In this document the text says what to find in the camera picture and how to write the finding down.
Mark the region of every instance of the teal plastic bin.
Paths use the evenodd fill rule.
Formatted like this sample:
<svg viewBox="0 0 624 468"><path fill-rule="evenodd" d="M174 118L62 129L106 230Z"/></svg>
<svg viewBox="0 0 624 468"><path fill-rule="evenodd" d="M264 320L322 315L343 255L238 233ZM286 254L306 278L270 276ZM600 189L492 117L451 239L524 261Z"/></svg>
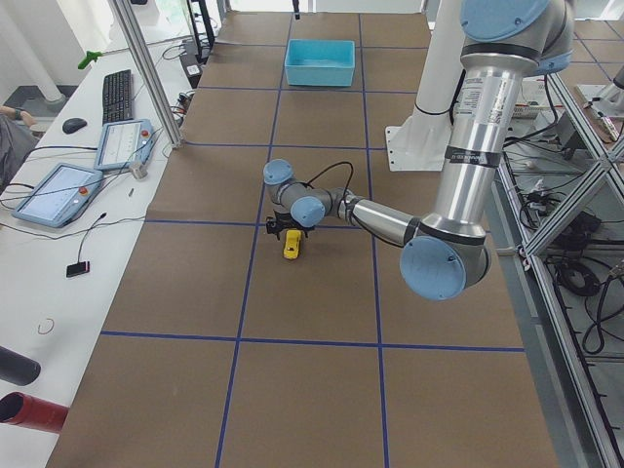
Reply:
<svg viewBox="0 0 624 468"><path fill-rule="evenodd" d="M291 39L285 68L289 85L351 86L355 43Z"/></svg>

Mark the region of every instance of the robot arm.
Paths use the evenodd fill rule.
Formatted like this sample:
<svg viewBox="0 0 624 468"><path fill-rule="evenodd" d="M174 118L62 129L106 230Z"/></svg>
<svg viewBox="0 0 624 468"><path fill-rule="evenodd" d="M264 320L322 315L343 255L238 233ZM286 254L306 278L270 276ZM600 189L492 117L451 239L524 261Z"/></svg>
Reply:
<svg viewBox="0 0 624 468"><path fill-rule="evenodd" d="M573 0L464 0L466 70L438 195L417 218L337 188L312 189L283 160L264 181L280 226L307 231L337 216L403 247L401 273L429 299L459 295L488 272L484 204L522 80L564 69L571 56Z"/></svg>

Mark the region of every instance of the yellow object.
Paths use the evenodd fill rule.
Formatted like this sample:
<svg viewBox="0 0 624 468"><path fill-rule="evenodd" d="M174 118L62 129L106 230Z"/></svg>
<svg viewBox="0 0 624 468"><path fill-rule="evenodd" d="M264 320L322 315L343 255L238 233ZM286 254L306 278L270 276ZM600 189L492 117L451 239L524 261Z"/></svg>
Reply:
<svg viewBox="0 0 624 468"><path fill-rule="evenodd" d="M286 242L284 243L284 258L294 260L299 256L299 245L301 243L301 231L289 229L286 231Z"/></svg>

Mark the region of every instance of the red cylinder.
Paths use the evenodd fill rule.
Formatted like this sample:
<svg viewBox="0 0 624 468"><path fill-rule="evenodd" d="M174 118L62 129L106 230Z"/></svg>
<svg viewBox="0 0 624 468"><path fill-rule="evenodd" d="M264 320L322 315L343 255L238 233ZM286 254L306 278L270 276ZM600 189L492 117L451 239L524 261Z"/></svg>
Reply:
<svg viewBox="0 0 624 468"><path fill-rule="evenodd" d="M68 408L21 392L0 400L0 422L40 431L59 433Z"/></svg>

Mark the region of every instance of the black keyboard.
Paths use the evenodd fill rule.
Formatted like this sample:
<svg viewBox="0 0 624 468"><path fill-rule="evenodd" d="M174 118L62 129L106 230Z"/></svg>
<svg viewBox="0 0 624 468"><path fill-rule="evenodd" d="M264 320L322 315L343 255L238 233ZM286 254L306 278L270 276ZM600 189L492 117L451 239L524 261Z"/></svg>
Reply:
<svg viewBox="0 0 624 468"><path fill-rule="evenodd" d="M130 70L104 76L101 89L102 124L133 120L133 79Z"/></svg>

